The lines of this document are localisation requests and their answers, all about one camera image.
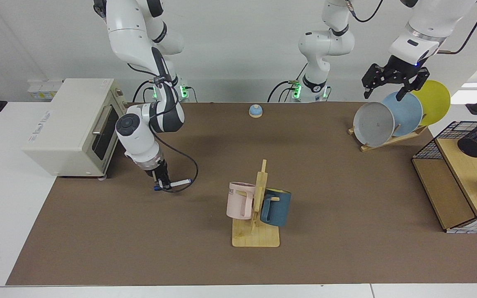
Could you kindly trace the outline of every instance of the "oven window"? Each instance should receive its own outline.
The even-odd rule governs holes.
[[[95,137],[92,149],[100,160],[104,160],[104,157],[106,156],[106,151],[108,151],[108,147],[110,146],[111,138],[115,133],[115,124],[117,123],[117,120],[119,120],[119,115],[117,115],[115,109],[111,109],[104,132],[100,136]]]

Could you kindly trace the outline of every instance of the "pink mug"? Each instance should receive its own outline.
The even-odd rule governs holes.
[[[227,216],[232,219],[251,219],[255,185],[232,182],[227,196]]]

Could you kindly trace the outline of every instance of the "yellow plate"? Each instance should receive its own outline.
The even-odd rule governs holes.
[[[445,85],[438,81],[426,81],[420,91],[412,93],[421,101],[422,109],[426,115],[421,121],[422,126],[439,122],[450,109],[450,92]]]

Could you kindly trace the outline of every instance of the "mug handle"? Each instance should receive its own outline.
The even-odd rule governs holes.
[[[248,211],[248,204],[247,202],[251,202],[253,200],[253,194],[249,191],[244,191],[246,193],[246,200],[242,200],[242,209],[241,215],[246,217],[246,211]]]
[[[265,223],[270,223],[271,222],[271,220],[270,220],[270,206],[271,206],[271,204],[270,203],[272,201],[272,198],[274,198],[274,197],[275,197],[274,195],[266,195],[265,196],[263,209],[266,208],[267,211],[265,213],[262,213],[262,215],[266,214],[266,217],[263,218]]]

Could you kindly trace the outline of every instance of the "blue mug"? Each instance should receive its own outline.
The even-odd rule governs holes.
[[[267,188],[261,211],[261,221],[269,225],[284,226],[290,210],[291,197],[292,194],[288,191]]]

